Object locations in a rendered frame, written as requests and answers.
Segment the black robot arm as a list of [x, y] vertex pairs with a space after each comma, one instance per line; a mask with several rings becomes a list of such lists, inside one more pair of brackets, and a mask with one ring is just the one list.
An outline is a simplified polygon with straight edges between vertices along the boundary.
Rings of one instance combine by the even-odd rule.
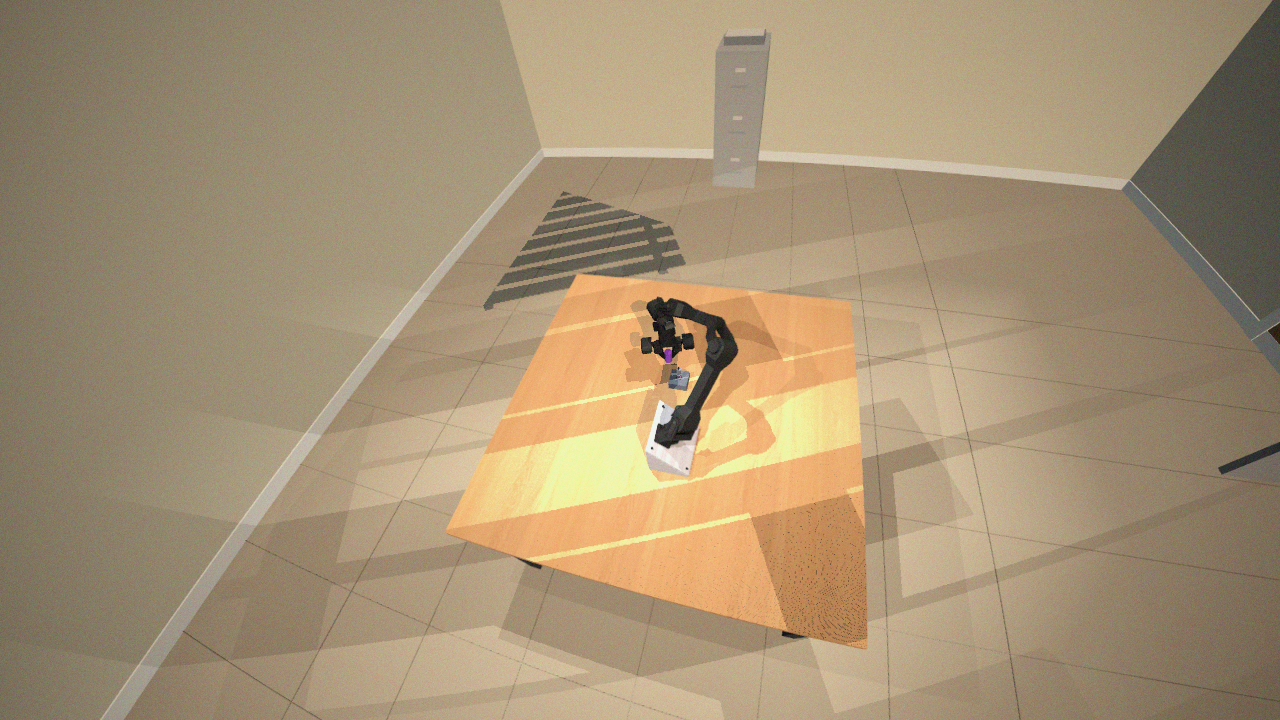
[[[692, 436], [701, 421], [701, 407], [721, 372], [726, 366], [730, 366], [730, 363], [739, 354], [739, 348], [733, 334], [731, 334], [724, 324], [723, 316], [703, 313], [678, 299], [669, 299], [666, 302], [662, 297], [653, 299], [646, 304], [646, 310], [654, 320], [652, 322], [654, 332], [658, 331], [659, 334], [667, 336], [675, 332], [673, 316], [707, 325], [707, 364], [687, 402], [675, 407], [675, 413], [671, 415], [672, 418], [668, 423], [657, 425], [654, 442], [664, 448], [669, 448], [673, 445], [678, 445], [680, 441], [692, 441]], [[721, 337], [717, 337], [716, 331]]]

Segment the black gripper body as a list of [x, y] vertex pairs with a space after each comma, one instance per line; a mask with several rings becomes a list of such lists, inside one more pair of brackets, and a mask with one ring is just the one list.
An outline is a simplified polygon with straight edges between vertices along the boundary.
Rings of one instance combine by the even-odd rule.
[[666, 347], [681, 348], [681, 345], [684, 345], [685, 350], [694, 348], [692, 333], [684, 333], [682, 340], [680, 336], [675, 336], [675, 332], [667, 336], [659, 334], [658, 332], [658, 337], [659, 340], [653, 342], [652, 337], [641, 338], [641, 352], [652, 354], [652, 347], [654, 348], [654, 352], [660, 351], [660, 348]]

